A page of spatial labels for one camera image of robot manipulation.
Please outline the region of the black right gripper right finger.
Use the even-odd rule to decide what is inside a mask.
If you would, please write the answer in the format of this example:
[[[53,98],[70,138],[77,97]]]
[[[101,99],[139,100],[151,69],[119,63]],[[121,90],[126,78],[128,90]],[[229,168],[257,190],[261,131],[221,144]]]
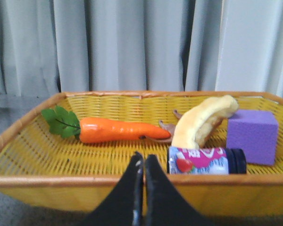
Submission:
[[[158,159],[151,154],[145,161],[147,226],[213,226],[214,223],[196,211],[177,191],[163,172]]]

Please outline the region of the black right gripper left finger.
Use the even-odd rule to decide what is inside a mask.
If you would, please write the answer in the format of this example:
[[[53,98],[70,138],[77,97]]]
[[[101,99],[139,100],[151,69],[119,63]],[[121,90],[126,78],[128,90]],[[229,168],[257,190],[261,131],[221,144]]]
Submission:
[[[140,226],[143,205],[143,156],[135,152],[119,182],[83,220],[85,226]]]

